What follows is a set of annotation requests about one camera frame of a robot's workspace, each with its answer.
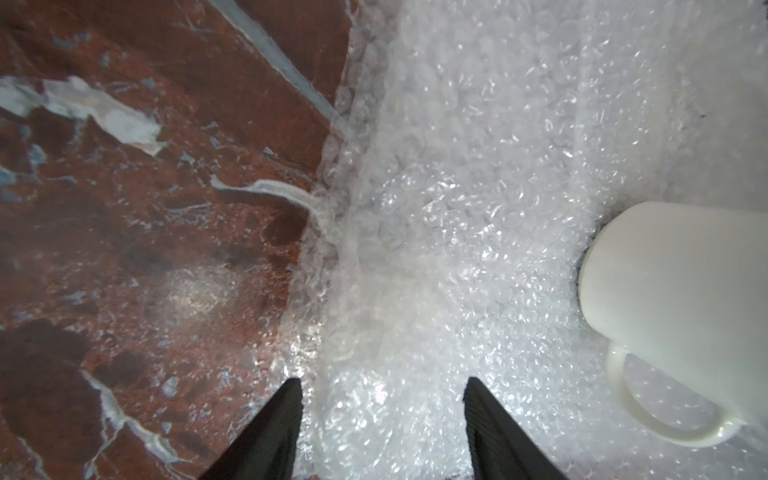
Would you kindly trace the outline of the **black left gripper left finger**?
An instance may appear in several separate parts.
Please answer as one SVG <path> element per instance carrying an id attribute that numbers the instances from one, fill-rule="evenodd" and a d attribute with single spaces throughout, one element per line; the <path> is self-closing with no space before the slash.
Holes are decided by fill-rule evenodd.
<path id="1" fill-rule="evenodd" d="M 291 479 L 302 413 L 301 382 L 289 378 L 200 479 Z"/>

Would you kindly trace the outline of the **white mug red inside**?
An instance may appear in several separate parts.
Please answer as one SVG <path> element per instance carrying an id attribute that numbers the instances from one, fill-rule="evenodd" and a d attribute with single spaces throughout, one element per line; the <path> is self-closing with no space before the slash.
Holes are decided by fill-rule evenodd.
<path id="1" fill-rule="evenodd" d="M 616 401 L 658 437 L 706 448 L 767 423 L 767 217 L 762 212 L 644 202 L 609 221 L 587 250 L 578 299 L 609 342 Z M 632 394 L 636 356 L 715 405 L 706 425 L 681 429 Z"/>

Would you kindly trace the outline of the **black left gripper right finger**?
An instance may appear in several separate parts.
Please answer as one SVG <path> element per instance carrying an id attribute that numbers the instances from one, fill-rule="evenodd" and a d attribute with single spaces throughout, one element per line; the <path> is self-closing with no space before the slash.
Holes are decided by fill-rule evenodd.
<path id="1" fill-rule="evenodd" d="M 475 479 L 566 479 L 478 378 L 468 379 L 463 402 Z"/>

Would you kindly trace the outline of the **clear bubble wrap sheet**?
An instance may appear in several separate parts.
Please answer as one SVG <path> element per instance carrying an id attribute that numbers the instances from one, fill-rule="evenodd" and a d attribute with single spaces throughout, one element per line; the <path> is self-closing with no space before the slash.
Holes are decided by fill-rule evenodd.
<path id="1" fill-rule="evenodd" d="M 473 376 L 573 478 L 765 478 L 764 427 L 690 450 L 614 402 L 576 279 L 635 204 L 766 209 L 766 4 L 372 13 L 283 334 L 305 392 L 297 474 L 467 475 Z"/>

